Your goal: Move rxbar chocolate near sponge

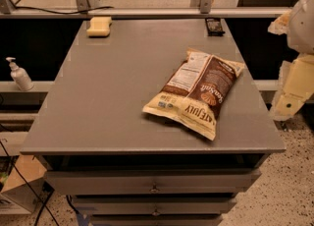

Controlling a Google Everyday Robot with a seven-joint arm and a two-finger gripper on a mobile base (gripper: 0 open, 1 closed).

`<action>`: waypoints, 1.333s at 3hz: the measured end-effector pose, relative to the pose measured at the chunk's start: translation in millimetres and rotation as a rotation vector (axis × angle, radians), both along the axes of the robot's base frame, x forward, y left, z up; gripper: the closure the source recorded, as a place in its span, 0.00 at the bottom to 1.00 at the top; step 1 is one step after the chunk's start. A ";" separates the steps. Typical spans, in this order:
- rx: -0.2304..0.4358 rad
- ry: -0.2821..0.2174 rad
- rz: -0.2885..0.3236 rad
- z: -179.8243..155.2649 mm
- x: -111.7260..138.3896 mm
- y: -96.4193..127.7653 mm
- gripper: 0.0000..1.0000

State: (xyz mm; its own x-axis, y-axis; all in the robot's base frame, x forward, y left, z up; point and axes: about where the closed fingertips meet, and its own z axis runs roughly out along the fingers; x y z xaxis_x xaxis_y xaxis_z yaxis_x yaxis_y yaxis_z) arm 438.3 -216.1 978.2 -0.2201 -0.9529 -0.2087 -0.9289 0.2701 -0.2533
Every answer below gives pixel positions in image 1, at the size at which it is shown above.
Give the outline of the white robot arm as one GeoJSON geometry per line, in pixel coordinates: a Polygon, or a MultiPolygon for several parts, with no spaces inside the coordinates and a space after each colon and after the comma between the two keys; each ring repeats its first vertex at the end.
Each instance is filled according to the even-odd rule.
{"type": "Polygon", "coordinates": [[[268,32],[285,33],[288,47],[299,53],[292,62],[283,62],[270,109],[275,121],[286,121],[314,94],[314,0],[298,0],[271,22],[268,32]]]}

